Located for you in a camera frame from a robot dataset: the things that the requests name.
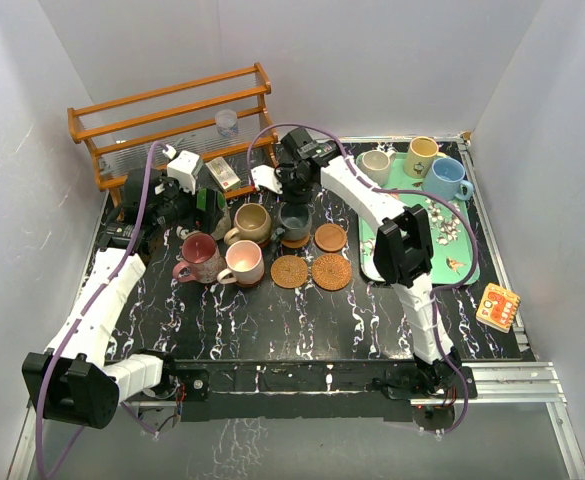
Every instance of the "woven coaster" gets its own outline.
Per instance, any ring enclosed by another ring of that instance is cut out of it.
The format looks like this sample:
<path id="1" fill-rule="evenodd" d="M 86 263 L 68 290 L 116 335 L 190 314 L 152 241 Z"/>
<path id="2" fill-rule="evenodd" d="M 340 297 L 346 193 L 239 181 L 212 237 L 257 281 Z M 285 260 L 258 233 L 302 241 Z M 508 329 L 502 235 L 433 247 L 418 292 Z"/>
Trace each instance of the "woven coaster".
<path id="1" fill-rule="evenodd" d="M 303 237 L 301 240 L 297 240 L 295 242 L 290 242 L 288 240 L 281 240 L 281 243 L 283 244 L 284 247 L 288 247 L 288 248 L 301 248 L 301 247 L 305 247 L 308 242 L 310 241 L 310 237 L 311 235 L 308 233 L 305 237 Z"/>
<path id="2" fill-rule="evenodd" d="M 326 253 L 312 264 L 312 278 L 324 290 L 341 290 L 352 279 L 352 265 L 341 255 Z"/>
<path id="3" fill-rule="evenodd" d="M 283 255 L 272 264 L 270 275 L 279 287 L 297 288 L 307 281 L 308 266 L 302 258 Z"/>
<path id="4" fill-rule="evenodd" d="M 338 252 L 348 241 L 348 234 L 336 223 L 326 223 L 317 228 L 314 243 L 324 252 Z"/>

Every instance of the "blue mug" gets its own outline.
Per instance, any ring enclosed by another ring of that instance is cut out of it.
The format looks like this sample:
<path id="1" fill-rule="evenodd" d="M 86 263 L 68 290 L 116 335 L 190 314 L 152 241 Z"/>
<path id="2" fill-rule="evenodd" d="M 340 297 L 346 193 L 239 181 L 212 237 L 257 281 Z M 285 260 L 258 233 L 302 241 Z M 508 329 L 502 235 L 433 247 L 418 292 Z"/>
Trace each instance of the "blue mug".
<path id="1" fill-rule="evenodd" d="M 437 158 L 423 180 L 423 191 L 448 201 L 469 200 L 474 194 L 474 185 L 464 178 L 465 168 L 461 162 L 450 157 Z"/>

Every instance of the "wooden rack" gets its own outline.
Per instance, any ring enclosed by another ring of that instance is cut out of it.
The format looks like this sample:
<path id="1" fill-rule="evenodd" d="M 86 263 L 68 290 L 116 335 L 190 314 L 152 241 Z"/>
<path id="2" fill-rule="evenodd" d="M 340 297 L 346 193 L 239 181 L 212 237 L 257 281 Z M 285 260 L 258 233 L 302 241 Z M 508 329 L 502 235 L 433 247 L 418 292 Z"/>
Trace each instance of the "wooden rack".
<path id="1" fill-rule="evenodd" d="M 74 142 L 84 142 L 90 152 L 97 186 L 110 190 L 118 204 L 119 187 L 127 173 L 145 164 L 149 147 L 156 140 L 170 143 L 177 150 L 193 151 L 205 162 L 246 151 L 257 132 L 272 125 L 265 104 L 265 95 L 270 92 L 268 76 L 261 64 L 255 63 L 90 107 L 68 108 L 68 128 Z M 224 138 L 216 131 L 214 113 L 224 108 L 237 113 L 236 137 Z M 255 143 L 255 148 L 265 147 L 274 166 L 273 145 L 277 141 L 272 129 Z M 167 162 L 159 151 L 155 152 L 155 168 L 164 169 Z M 251 191 L 252 187 L 244 187 L 228 196 Z"/>

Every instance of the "mug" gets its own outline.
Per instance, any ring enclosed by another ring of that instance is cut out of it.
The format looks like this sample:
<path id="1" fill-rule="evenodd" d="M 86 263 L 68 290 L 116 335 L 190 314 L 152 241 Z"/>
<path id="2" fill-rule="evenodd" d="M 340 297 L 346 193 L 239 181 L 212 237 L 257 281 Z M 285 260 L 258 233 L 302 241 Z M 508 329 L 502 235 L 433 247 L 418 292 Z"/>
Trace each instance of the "mug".
<path id="1" fill-rule="evenodd" d="M 181 283 L 212 283 L 225 268 L 225 260 L 219 253 L 216 241 L 207 233 L 188 235 L 181 246 L 181 255 L 183 260 L 172 270 L 172 277 Z"/>
<path id="2" fill-rule="evenodd" d="M 443 200 L 469 200 L 474 193 L 474 185 L 463 180 L 464 177 L 465 168 L 461 162 L 450 157 L 437 158 L 423 180 L 423 191 L 438 195 Z"/>
<path id="3" fill-rule="evenodd" d="M 256 285 L 263 278 L 265 265 L 261 247 L 251 240 L 240 240 L 228 248 L 225 258 L 228 268 L 220 272 L 219 283 L 238 283 L 244 287 Z"/>
<path id="4" fill-rule="evenodd" d="M 302 203 L 284 203 L 277 214 L 277 228 L 270 238 L 273 242 L 287 240 L 296 242 L 307 237 L 312 228 L 312 215 L 307 205 Z"/>
<path id="5" fill-rule="evenodd" d="M 359 168 L 370 180 L 382 187 L 388 183 L 395 156 L 396 152 L 387 154 L 380 150 L 370 150 L 359 157 Z"/>
<path id="6" fill-rule="evenodd" d="M 244 203 L 234 215 L 235 227 L 223 237 L 227 245 L 239 240 L 252 240 L 263 243 L 270 238 L 272 218 L 262 205 L 258 203 Z"/>
<path id="7" fill-rule="evenodd" d="M 403 171 L 408 177 L 425 178 L 432 167 L 432 162 L 445 156 L 444 153 L 439 153 L 439 145 L 431 138 L 415 137 L 410 142 Z"/>

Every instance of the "gray floor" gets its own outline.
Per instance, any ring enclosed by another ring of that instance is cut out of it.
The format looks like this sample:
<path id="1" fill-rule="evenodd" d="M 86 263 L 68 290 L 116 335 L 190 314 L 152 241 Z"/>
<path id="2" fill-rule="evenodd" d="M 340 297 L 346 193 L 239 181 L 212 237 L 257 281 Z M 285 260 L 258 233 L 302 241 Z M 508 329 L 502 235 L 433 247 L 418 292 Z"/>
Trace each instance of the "gray floor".
<path id="1" fill-rule="evenodd" d="M 74 427 L 50 424 L 56 459 Z M 29 479 L 38 476 L 32 468 Z M 471 405 L 437 441 L 376 419 L 240 419 L 179 424 L 158 441 L 119 409 L 86 430 L 59 479 L 562 479 L 545 404 Z"/>

